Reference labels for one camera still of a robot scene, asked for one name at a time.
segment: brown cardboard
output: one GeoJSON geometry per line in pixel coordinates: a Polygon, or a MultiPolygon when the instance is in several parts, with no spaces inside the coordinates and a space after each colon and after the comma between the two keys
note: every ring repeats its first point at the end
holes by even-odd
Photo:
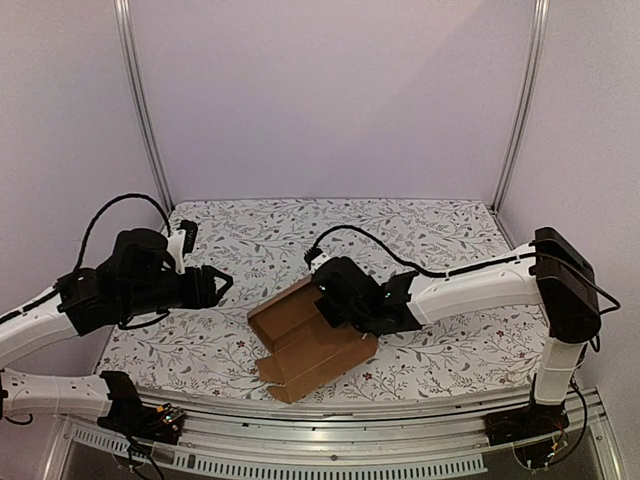
{"type": "Polygon", "coordinates": [[[249,325],[272,354],[256,362],[269,393],[295,402],[373,357],[378,339],[351,325],[331,328],[316,308],[321,294],[306,277],[249,312],[249,325]]]}

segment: lavender wall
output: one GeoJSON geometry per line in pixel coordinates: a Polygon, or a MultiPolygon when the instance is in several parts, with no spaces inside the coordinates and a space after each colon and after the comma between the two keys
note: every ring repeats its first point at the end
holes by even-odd
{"type": "Polygon", "coordinates": [[[552,2],[504,220],[518,241],[557,227],[623,310],[605,317],[583,377],[604,399],[629,478],[640,478],[640,3],[552,2]]]}
{"type": "Polygon", "coordinates": [[[176,200],[489,200],[533,5],[132,1],[176,200]]]}
{"type": "MultiPolygon", "coordinates": [[[[120,52],[113,2],[2,2],[0,15],[0,312],[38,294],[73,266],[95,211],[127,191],[155,194],[120,52]]],[[[157,226],[132,201],[108,214],[87,264],[115,234],[157,226]]],[[[107,332],[57,344],[13,367],[91,371],[107,332]]],[[[51,419],[0,422],[0,477],[36,478],[51,419]]]]}

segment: leaf pattern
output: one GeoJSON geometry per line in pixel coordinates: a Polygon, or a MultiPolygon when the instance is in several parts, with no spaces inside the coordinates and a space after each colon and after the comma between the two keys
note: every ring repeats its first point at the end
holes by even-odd
{"type": "MultiPolygon", "coordinates": [[[[147,387],[238,399],[272,401],[258,380],[255,360],[267,352],[247,325],[248,311],[307,275],[302,256],[325,229],[358,225],[433,270],[508,250],[485,206],[473,201],[185,202],[172,226],[183,219],[199,225],[187,265],[213,265],[234,277],[233,288],[217,308],[175,310],[153,327],[114,330],[98,369],[125,371],[147,387]]],[[[322,248],[350,256],[378,281],[404,270],[352,232],[335,232],[322,248]]],[[[381,337],[374,358],[301,401],[395,401],[520,386],[531,381],[546,334],[533,306],[452,317],[381,337]]]]}

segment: wire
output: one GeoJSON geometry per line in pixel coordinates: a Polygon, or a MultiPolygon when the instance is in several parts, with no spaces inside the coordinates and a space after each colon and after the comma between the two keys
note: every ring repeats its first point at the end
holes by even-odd
{"type": "Polygon", "coordinates": [[[169,312],[165,312],[159,317],[154,318],[153,320],[150,320],[144,323],[137,323],[135,325],[129,325],[129,321],[131,321],[131,319],[129,319],[126,323],[118,323],[118,328],[120,330],[138,330],[140,328],[150,327],[152,325],[155,325],[156,323],[160,323],[162,320],[164,320],[168,316],[169,316],[169,312]]]}
{"type": "Polygon", "coordinates": [[[320,244],[320,242],[329,234],[337,231],[337,230],[352,230],[354,232],[359,233],[360,235],[363,235],[365,237],[367,237],[369,240],[371,240],[372,242],[376,243],[380,248],[382,248],[391,258],[393,258],[397,263],[399,263],[400,265],[403,265],[405,267],[409,267],[409,268],[413,268],[415,271],[421,273],[422,275],[426,276],[426,277],[434,277],[434,278],[444,278],[447,275],[445,273],[442,272],[432,272],[429,270],[426,270],[425,268],[421,267],[420,265],[418,265],[415,262],[411,262],[409,260],[404,260],[402,258],[400,258],[398,255],[396,255],[395,253],[393,253],[393,251],[387,247],[384,242],[382,240],[380,240],[379,238],[377,238],[375,235],[367,232],[366,230],[363,230],[360,227],[356,227],[353,225],[336,225],[335,227],[331,227],[328,230],[325,230],[323,233],[320,234],[320,236],[316,239],[316,241],[313,244],[313,247],[311,247],[311,250],[315,250],[318,248],[318,245],[320,244]]]}
{"type": "Polygon", "coordinates": [[[25,420],[24,422],[20,421],[20,420],[13,420],[12,418],[9,418],[9,417],[4,417],[4,419],[7,422],[12,423],[13,425],[19,425],[21,427],[25,427],[25,426],[31,425],[33,423],[33,415],[31,415],[31,414],[29,414],[29,420],[25,420]]]}
{"type": "Polygon", "coordinates": [[[127,449],[127,453],[129,455],[129,469],[131,470],[131,472],[135,473],[136,476],[138,476],[139,478],[142,478],[143,480],[151,480],[149,477],[147,477],[146,475],[143,475],[138,471],[139,467],[133,465],[133,452],[136,452],[139,455],[142,455],[147,460],[149,460],[149,463],[151,463],[151,466],[156,471],[156,474],[158,475],[158,478],[160,480],[165,480],[162,470],[160,469],[156,461],[153,459],[153,457],[151,457],[151,454],[145,451],[144,447],[140,445],[140,443],[138,443],[136,440],[134,440],[132,436],[127,435],[127,440],[129,441],[129,448],[127,449]]]}
{"type": "Polygon", "coordinates": [[[567,435],[567,432],[564,431],[564,427],[560,422],[556,424],[556,427],[558,427],[558,430],[560,430],[560,436],[558,437],[558,440],[556,440],[556,446],[557,446],[557,445],[560,445],[560,442],[562,441],[562,439],[568,440],[569,435],[567,435]]]}
{"type": "Polygon", "coordinates": [[[608,308],[598,312],[600,315],[605,315],[607,313],[615,312],[616,310],[620,310],[620,308],[622,308],[622,305],[620,304],[620,302],[613,295],[611,295],[610,293],[607,293],[605,290],[603,290],[598,285],[593,283],[593,281],[589,280],[580,270],[578,270],[575,266],[573,266],[571,263],[567,262],[566,260],[564,260],[564,259],[562,259],[560,257],[556,257],[555,255],[550,255],[548,253],[543,253],[543,252],[525,253],[524,255],[521,255],[520,257],[521,258],[525,258],[525,257],[527,257],[527,258],[528,257],[549,258],[549,259],[555,260],[555,261],[561,263],[562,265],[564,265],[565,267],[567,267],[574,274],[579,276],[584,283],[589,285],[596,292],[598,292],[600,295],[602,295],[604,298],[606,298],[607,300],[609,300],[613,304],[611,307],[608,307],[608,308]]]}
{"type": "Polygon", "coordinates": [[[584,365],[585,360],[586,360],[586,359],[585,359],[585,358],[583,358],[583,359],[582,359],[582,361],[581,361],[579,364],[577,364],[577,365],[575,366],[574,370],[578,370],[582,365],[584,365]]]}
{"type": "Polygon", "coordinates": [[[580,398],[580,401],[582,402],[582,408],[584,410],[584,419],[582,420],[582,430],[580,430],[580,436],[576,440],[576,443],[573,444],[571,449],[562,458],[559,458],[558,460],[552,460],[551,463],[549,464],[550,466],[557,465],[558,463],[564,462],[567,458],[569,458],[569,456],[573,452],[575,452],[576,449],[580,446],[580,442],[582,442],[582,439],[584,438],[585,433],[587,433],[587,422],[589,417],[588,409],[587,409],[587,401],[585,400],[584,395],[580,391],[580,388],[578,387],[578,384],[576,383],[575,379],[571,380],[571,388],[576,393],[576,395],[578,395],[578,397],[580,398]]]}
{"type": "Polygon", "coordinates": [[[597,333],[595,337],[593,337],[591,340],[589,340],[589,345],[591,345],[591,348],[593,348],[593,351],[595,353],[599,353],[600,352],[600,334],[597,333]]]}
{"type": "Polygon", "coordinates": [[[171,224],[169,223],[169,217],[167,217],[166,212],[162,209],[162,207],[160,206],[160,204],[156,200],[151,198],[149,195],[145,195],[144,193],[125,193],[124,195],[119,195],[119,196],[117,196],[115,198],[112,198],[107,203],[105,203],[103,205],[103,207],[100,210],[98,210],[98,212],[93,216],[93,218],[89,222],[89,226],[87,227],[87,230],[84,232],[84,237],[82,237],[82,245],[80,246],[80,252],[78,253],[78,260],[76,262],[75,267],[73,267],[73,271],[74,272],[77,273],[78,270],[80,270],[80,267],[82,267],[82,262],[84,260],[84,254],[86,253],[86,250],[87,250],[87,243],[89,242],[89,236],[91,235],[91,231],[93,230],[93,227],[96,225],[98,219],[110,207],[112,207],[113,205],[115,205],[118,202],[121,202],[123,200],[127,200],[129,198],[138,198],[140,200],[146,200],[151,205],[153,205],[156,208],[156,210],[158,210],[158,213],[160,213],[160,216],[162,217],[162,220],[164,221],[165,227],[167,227],[167,235],[171,236],[171,224]]]}
{"type": "Polygon", "coordinates": [[[43,303],[51,300],[52,298],[54,298],[56,295],[58,295],[59,290],[55,287],[52,287],[52,290],[43,295],[40,298],[37,298],[36,300],[34,300],[31,303],[26,304],[24,307],[22,307],[21,309],[17,309],[17,310],[13,310],[11,312],[8,312],[6,314],[4,314],[2,317],[0,317],[0,324],[11,320],[12,318],[16,318],[19,317],[20,315],[27,313],[31,310],[33,310],[36,307],[39,307],[40,305],[42,305],[43,303]]]}

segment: metal frame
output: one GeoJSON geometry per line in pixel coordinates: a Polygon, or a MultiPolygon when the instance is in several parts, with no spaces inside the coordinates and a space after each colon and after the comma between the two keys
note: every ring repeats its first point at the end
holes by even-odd
{"type": "Polygon", "coordinates": [[[502,237],[504,238],[504,241],[506,242],[507,246],[511,250],[516,248],[516,243],[513,240],[513,237],[511,236],[511,234],[507,230],[507,228],[504,225],[504,223],[502,223],[502,219],[500,218],[500,216],[496,212],[494,212],[493,210],[489,210],[489,214],[491,215],[491,218],[493,218],[493,221],[496,224],[496,228],[500,232],[500,235],[502,235],[502,237]]]}
{"type": "MultiPolygon", "coordinates": [[[[354,407],[345,403],[336,405],[329,414],[315,405],[269,409],[256,401],[230,402],[204,396],[187,401],[186,395],[175,393],[171,400],[188,410],[185,430],[178,446],[155,444],[153,455],[163,468],[215,478],[455,478],[484,471],[483,454],[511,448],[510,444],[489,446],[482,423],[489,411],[526,404],[527,388],[510,393],[486,392],[399,405],[354,407]]],[[[584,395],[604,478],[623,479],[598,392],[589,389],[584,395]]],[[[169,400],[167,392],[153,390],[145,390],[143,397],[145,402],[169,400]]],[[[568,396],[566,409],[571,421],[568,430],[579,430],[583,410],[575,394],[568,396]]],[[[92,420],[69,417],[58,438],[52,458],[65,458],[71,441],[126,455],[124,437],[98,428],[92,420]]],[[[59,479],[62,467],[49,469],[44,479],[59,479]]]]}
{"type": "Polygon", "coordinates": [[[120,43],[122,44],[122,53],[124,55],[124,63],[129,78],[129,86],[131,87],[131,96],[136,109],[138,123],[140,125],[140,133],[144,142],[145,150],[151,173],[155,180],[160,196],[160,203],[167,212],[171,212],[175,204],[171,197],[169,182],[164,171],[160,151],[156,142],[153,126],[151,124],[151,116],[147,100],[142,87],[142,77],[140,74],[140,65],[138,63],[138,54],[133,37],[133,26],[131,24],[131,12],[129,10],[129,0],[115,0],[116,19],[118,21],[118,30],[120,32],[120,43]]]}
{"type": "Polygon", "coordinates": [[[64,465],[67,461],[69,449],[71,448],[72,431],[73,424],[66,416],[55,418],[55,423],[52,428],[53,438],[50,441],[47,450],[45,450],[46,452],[49,452],[49,454],[47,455],[43,468],[40,472],[40,478],[42,480],[58,480],[62,478],[64,465]]]}
{"type": "MultiPolygon", "coordinates": [[[[135,47],[133,35],[133,25],[131,21],[131,12],[129,8],[129,0],[114,0],[116,19],[118,22],[118,30],[120,32],[120,42],[122,44],[122,53],[124,55],[127,76],[131,87],[136,114],[140,125],[145,149],[151,172],[160,195],[160,200],[167,211],[172,211],[175,203],[171,196],[169,182],[164,170],[160,151],[156,142],[156,137],[151,123],[151,116],[147,106],[144,94],[142,78],[140,73],[140,65],[135,47]]],[[[505,238],[510,242],[509,236],[499,220],[499,214],[504,205],[504,201],[509,190],[513,170],[516,165],[518,152],[522,143],[527,117],[531,107],[536,78],[538,75],[538,67],[540,58],[542,57],[542,48],[544,45],[544,36],[547,26],[547,17],[549,12],[549,0],[536,0],[533,24],[531,28],[531,39],[529,42],[529,52],[527,56],[527,66],[525,70],[524,81],[520,93],[520,101],[516,112],[516,118],[509,137],[507,153],[505,155],[502,170],[498,179],[498,185],[493,195],[490,210],[496,216],[498,228],[505,234],[505,238]]]]}
{"type": "Polygon", "coordinates": [[[536,0],[527,67],[525,70],[524,82],[522,84],[522,91],[520,93],[520,102],[518,104],[516,118],[511,130],[511,136],[509,137],[509,145],[507,147],[504,164],[502,165],[502,170],[500,172],[498,186],[496,187],[490,207],[491,211],[496,215],[500,214],[502,206],[504,205],[504,201],[509,190],[509,184],[511,183],[513,170],[518,158],[518,152],[520,151],[520,145],[522,144],[527,118],[531,109],[531,100],[533,98],[536,78],[538,76],[540,58],[542,57],[542,47],[544,45],[544,34],[547,28],[548,13],[549,0],[536,0]]]}

